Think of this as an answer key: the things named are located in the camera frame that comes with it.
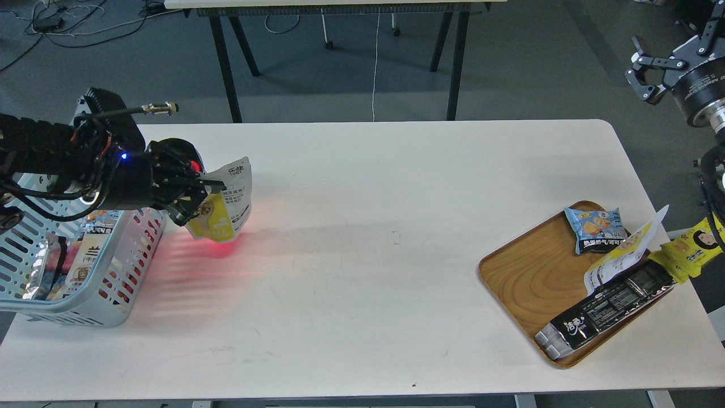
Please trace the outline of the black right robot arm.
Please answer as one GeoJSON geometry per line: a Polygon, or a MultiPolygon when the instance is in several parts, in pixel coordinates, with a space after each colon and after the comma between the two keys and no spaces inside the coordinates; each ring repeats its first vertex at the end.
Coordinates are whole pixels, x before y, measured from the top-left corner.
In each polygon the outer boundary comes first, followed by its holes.
{"type": "Polygon", "coordinates": [[[664,58],[645,51],[638,36],[632,37],[636,49],[625,78],[640,100],[657,104],[670,91],[677,106],[694,128],[710,126],[717,145],[700,160],[698,174],[705,220],[714,233],[715,243],[723,248],[723,181],[718,167],[723,165],[724,129],[724,39],[718,26],[723,24],[724,5],[715,1],[702,33],[678,46],[664,58]]]}

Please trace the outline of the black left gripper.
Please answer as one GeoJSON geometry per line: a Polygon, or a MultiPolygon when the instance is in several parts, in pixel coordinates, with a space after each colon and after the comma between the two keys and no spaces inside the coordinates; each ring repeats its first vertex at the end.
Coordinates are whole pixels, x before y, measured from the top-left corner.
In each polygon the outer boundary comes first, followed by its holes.
{"type": "Polygon", "coordinates": [[[227,189],[224,181],[207,179],[202,174],[156,168],[145,150],[141,155],[120,160],[99,209],[130,211],[150,207],[166,211],[177,226],[187,225],[202,215],[207,193],[227,189]]]}

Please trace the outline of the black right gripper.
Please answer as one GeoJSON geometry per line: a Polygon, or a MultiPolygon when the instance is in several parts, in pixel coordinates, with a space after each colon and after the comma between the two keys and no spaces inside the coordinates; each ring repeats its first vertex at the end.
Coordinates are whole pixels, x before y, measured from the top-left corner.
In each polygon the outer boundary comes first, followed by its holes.
{"type": "MultiPolygon", "coordinates": [[[[724,1],[676,1],[674,13],[676,23],[696,38],[697,54],[709,52],[715,39],[722,35],[723,30],[718,26],[723,20],[724,1]]],[[[638,98],[648,104],[658,104],[671,88],[665,81],[648,83],[646,72],[679,73],[671,91],[687,125],[694,128],[707,126],[709,119],[705,111],[723,100],[723,56],[711,54],[706,59],[696,54],[676,58],[653,57],[645,51],[639,36],[632,36],[632,44],[635,52],[632,66],[625,71],[625,79],[638,98]]]]}

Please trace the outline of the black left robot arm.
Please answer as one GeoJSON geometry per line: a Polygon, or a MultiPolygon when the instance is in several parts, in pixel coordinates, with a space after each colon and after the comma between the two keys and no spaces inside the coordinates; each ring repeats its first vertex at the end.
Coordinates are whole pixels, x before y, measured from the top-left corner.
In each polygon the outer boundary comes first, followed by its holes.
{"type": "Polygon", "coordinates": [[[133,119],[178,110],[172,101],[128,108],[116,93],[91,87],[70,125],[3,114],[2,196],[55,222],[150,207],[184,226],[226,185],[206,175],[190,142],[147,143],[133,119]]]}

